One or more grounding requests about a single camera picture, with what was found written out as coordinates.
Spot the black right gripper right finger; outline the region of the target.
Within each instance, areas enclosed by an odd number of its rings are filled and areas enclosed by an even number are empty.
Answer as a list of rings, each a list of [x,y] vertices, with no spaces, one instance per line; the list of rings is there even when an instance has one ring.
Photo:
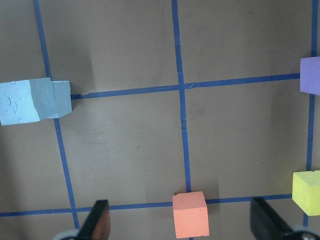
[[[262,197],[250,200],[250,230],[256,240],[318,240],[320,236],[304,226],[289,226]]]

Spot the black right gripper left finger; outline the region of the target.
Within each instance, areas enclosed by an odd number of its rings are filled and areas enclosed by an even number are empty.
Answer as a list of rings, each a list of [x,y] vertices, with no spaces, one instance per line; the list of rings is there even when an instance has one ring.
[[[109,201],[97,200],[84,224],[76,235],[77,240],[107,240],[110,235],[111,220]]]

